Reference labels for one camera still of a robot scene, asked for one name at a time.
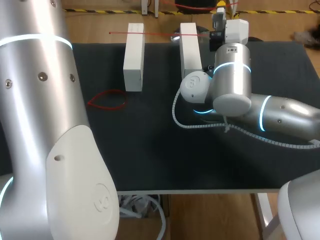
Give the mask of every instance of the red rope loop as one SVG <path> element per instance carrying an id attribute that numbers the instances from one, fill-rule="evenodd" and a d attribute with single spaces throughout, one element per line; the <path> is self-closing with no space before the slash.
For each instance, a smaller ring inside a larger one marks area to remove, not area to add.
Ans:
<path id="1" fill-rule="evenodd" d="M 119 106 L 101 106 L 101 105 L 97 105 L 97 104 L 93 103 L 100 96 L 111 94 L 111 93 L 112 94 L 123 95 L 124 96 L 124 102 Z M 128 101 L 128 98 L 127 98 L 127 95 L 126 95 L 126 93 L 124 91 L 121 91 L 119 89 L 110 89 L 110 90 L 103 91 L 103 92 L 100 92 L 97 95 L 95 95 L 90 101 L 88 101 L 87 105 L 91 106 L 91 107 L 94 107 L 94 108 L 102 109 L 102 110 L 112 111 L 112 110 L 119 110 L 119 109 L 124 108 L 125 105 L 127 104 L 127 101 Z"/>

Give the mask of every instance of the table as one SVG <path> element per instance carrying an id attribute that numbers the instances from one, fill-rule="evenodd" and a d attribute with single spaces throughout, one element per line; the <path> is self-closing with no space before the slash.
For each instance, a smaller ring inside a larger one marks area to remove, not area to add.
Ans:
<path id="1" fill-rule="evenodd" d="M 253 93 L 293 98 L 320 108 L 319 78 L 301 45 L 249 42 L 247 46 Z M 74 44 L 73 49 L 85 102 L 108 89 L 125 89 L 125 44 Z M 200 45 L 200 52 L 203 65 L 214 64 L 214 52 L 209 52 L 207 44 Z M 171 109 L 180 83 L 179 46 L 146 44 L 143 91 L 127 93 L 122 110 L 87 108 L 119 194 L 265 193 L 320 169 L 320 149 L 286 149 L 233 129 L 224 133 L 222 128 L 179 128 Z M 199 123 L 192 106 L 181 99 L 176 115 L 183 124 Z M 274 133 L 260 134 L 286 141 Z M 11 172 L 11 166 L 2 131 L 0 143 L 3 175 Z"/>

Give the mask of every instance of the white robotic arm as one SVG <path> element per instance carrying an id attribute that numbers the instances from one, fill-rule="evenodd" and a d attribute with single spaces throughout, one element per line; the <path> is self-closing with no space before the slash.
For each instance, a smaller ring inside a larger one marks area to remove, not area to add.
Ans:
<path id="1" fill-rule="evenodd" d="M 59 0 L 0 0 L 0 118 L 13 166 L 0 181 L 0 240 L 117 234 L 117 191 L 67 32 Z"/>

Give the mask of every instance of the yellow and black tape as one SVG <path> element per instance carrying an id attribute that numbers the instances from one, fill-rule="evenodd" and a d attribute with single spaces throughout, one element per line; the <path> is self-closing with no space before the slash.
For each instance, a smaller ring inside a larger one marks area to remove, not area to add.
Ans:
<path id="1" fill-rule="evenodd" d="M 237 14 L 320 14 L 319 10 L 285 10 L 285 11 L 237 11 Z"/>
<path id="2" fill-rule="evenodd" d="M 142 14 L 141 11 L 136 10 L 87 10 L 87 9 L 64 9 L 65 12 L 70 13 L 90 13 L 90 14 Z M 216 11 L 208 12 L 208 14 L 215 14 Z M 149 15 L 154 15 L 153 11 L 148 11 Z M 286 11 L 271 11 L 271 10 L 257 10 L 257 11 L 237 11 L 235 15 L 239 14 L 320 14 L 320 10 L 286 10 Z M 159 11 L 159 15 L 184 15 L 179 11 Z"/>

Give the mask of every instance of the robot logo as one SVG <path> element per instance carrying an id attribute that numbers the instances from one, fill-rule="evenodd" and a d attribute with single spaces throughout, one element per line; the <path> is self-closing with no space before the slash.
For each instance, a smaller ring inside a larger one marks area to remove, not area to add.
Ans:
<path id="1" fill-rule="evenodd" d="M 98 212 L 102 213 L 108 210 L 111 198 L 110 193 L 104 184 L 99 183 L 96 185 L 94 199 L 93 203 Z"/>

